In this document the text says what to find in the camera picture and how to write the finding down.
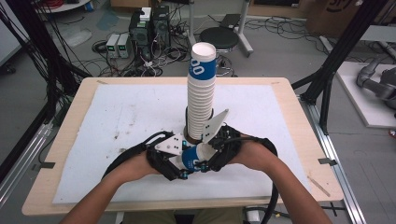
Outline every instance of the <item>round black stool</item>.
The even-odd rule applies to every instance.
[[[217,53],[226,53],[233,51],[233,48],[238,44],[239,38],[233,30],[224,27],[212,27],[205,29],[200,34],[200,39],[203,42],[212,44],[216,48]],[[219,55],[216,59],[217,73],[216,76],[222,77],[230,72],[232,72],[232,77],[236,77],[233,74],[233,69],[231,68],[231,61],[223,55]],[[225,70],[225,72],[219,74],[219,70]]]

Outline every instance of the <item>black metal pole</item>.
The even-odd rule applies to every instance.
[[[319,124],[326,134],[328,134],[327,118],[332,79],[349,52],[359,42],[386,3],[387,0],[365,0],[320,69],[313,75],[291,85],[294,89],[297,89],[311,82],[306,92],[301,95],[301,99],[313,105],[323,92]]]

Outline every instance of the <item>table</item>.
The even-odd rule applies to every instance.
[[[78,128],[89,109],[95,90],[99,85],[186,85],[185,77],[90,77],[83,80],[80,89],[71,104],[64,123],[55,138],[46,161],[56,162],[53,169],[42,169],[23,205],[22,212],[26,216],[56,215],[68,213],[73,204],[52,204],[52,199],[60,182],[64,163],[70,148],[76,140]],[[318,159],[324,153],[314,132],[298,102],[289,82],[281,77],[220,77],[218,84],[224,85],[271,85],[283,117],[287,123],[291,138],[299,154],[305,173],[309,176],[312,195],[318,202],[340,201],[343,192],[328,164],[319,164]],[[238,198],[216,200],[166,201],[111,203],[106,211],[143,211],[161,209],[193,209],[204,207],[247,206],[264,204],[266,199]]]

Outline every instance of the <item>blue and white cup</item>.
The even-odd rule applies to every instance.
[[[200,140],[212,114],[216,82],[216,48],[205,42],[192,46],[188,74],[188,134]]]

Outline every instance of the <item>white platform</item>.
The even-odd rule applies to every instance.
[[[121,148],[134,146],[161,130],[181,133],[186,105],[187,87],[183,85],[99,86],[68,155],[53,202],[78,202],[100,181]],[[213,107],[215,114],[229,108],[226,122],[235,129],[272,140],[280,159],[309,190],[271,86],[218,85]],[[218,173],[195,173],[188,180],[146,176],[123,185],[112,201],[257,198],[270,196],[271,188],[265,174],[234,164]]]
[[[383,101],[375,97],[373,92],[356,85],[358,73],[366,65],[367,63],[344,62],[338,69],[337,76],[367,127],[396,128],[396,118],[394,118],[396,110],[387,107]],[[395,65],[380,64],[375,69],[372,80],[378,82],[382,72],[393,67]]]

